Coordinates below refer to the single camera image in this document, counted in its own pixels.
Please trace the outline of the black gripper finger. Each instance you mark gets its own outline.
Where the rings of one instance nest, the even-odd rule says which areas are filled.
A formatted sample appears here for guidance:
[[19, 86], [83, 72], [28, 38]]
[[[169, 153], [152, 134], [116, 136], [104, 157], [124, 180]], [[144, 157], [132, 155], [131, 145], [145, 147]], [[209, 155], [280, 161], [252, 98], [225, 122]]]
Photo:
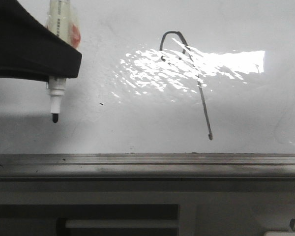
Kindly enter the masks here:
[[16, 0], [0, 0], [0, 78], [77, 78], [82, 54], [58, 38]]

